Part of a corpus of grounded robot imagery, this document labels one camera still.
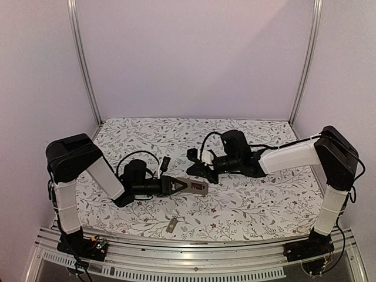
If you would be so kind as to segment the white remote control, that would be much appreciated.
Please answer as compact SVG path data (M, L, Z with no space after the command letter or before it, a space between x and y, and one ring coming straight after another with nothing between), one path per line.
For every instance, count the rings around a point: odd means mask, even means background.
M183 193L193 193L200 195L208 194L209 185L206 182L201 182L194 179L187 179L183 177L177 177L176 179L187 184L186 188L180 190Z

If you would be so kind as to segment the grey battery compartment cover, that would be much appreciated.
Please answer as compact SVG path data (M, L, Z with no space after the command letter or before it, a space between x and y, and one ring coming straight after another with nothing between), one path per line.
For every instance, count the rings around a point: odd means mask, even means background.
M166 227L166 232L172 234L178 222L177 218L172 218Z

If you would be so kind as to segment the black battery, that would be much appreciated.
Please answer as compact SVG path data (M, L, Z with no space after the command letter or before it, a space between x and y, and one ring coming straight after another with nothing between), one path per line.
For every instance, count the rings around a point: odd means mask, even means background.
M200 183L192 183L191 187L192 189L195 189L195 190L204 190L206 188L204 184L200 184Z

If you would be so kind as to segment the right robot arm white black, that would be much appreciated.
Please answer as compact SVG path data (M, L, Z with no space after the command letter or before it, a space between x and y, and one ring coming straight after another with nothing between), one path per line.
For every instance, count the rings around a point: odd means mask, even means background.
M204 147L187 151L186 156L192 162L186 170L189 176L217 184L219 175L225 173L262 178L282 170L322 166L327 188L311 230L313 236L304 242L303 248L308 256L316 256L325 249L325 236L331 233L359 177L357 168L363 166L352 144L333 126L324 127L316 136L281 146L256 145L255 152L239 130L229 130L219 136L224 156L216 156L214 151Z

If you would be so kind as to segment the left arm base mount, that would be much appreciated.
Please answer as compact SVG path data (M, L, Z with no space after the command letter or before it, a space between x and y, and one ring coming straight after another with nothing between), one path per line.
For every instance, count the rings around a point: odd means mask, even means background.
M81 230L61 234L57 250L75 257L103 262L108 252L108 241L99 236L84 238Z

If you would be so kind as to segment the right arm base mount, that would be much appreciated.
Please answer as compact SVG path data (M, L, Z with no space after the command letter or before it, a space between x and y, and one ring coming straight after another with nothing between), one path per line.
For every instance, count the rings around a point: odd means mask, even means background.
M309 259L334 251L331 235L322 235L314 229L307 239L283 245L283 256L288 262Z

